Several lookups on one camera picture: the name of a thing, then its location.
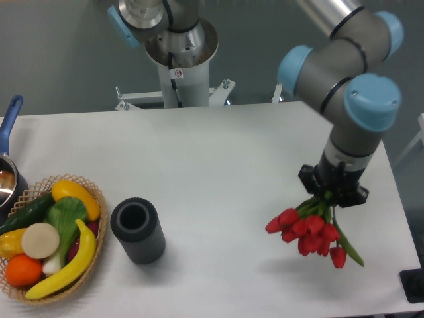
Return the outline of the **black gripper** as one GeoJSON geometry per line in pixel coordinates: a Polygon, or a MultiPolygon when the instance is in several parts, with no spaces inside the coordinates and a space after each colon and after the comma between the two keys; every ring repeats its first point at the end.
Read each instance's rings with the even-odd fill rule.
{"type": "Polygon", "coordinates": [[[348,171],[344,161],[334,166],[323,154],[317,165],[304,164],[298,176],[309,194],[322,199],[330,192],[332,206],[347,208],[363,205],[368,199],[369,191],[359,185],[364,171],[365,169],[348,171]]]}

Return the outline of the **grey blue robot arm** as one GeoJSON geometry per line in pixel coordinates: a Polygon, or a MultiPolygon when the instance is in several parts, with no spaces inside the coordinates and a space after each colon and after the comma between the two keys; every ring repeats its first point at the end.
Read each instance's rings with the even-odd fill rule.
{"type": "MultiPolygon", "coordinates": [[[[360,1],[301,1],[300,7],[329,38],[321,50],[292,48],[277,72],[278,90],[300,98],[332,123],[319,163],[299,171],[306,190],[330,205],[362,205],[359,184],[382,135],[393,125],[401,93],[390,79],[370,69],[403,42],[393,14],[371,13],[360,1]]],[[[118,1],[107,15],[130,46],[144,46],[157,65],[167,108],[222,106],[233,88],[209,86],[209,63],[218,39],[199,16],[197,1],[118,1]]]]}

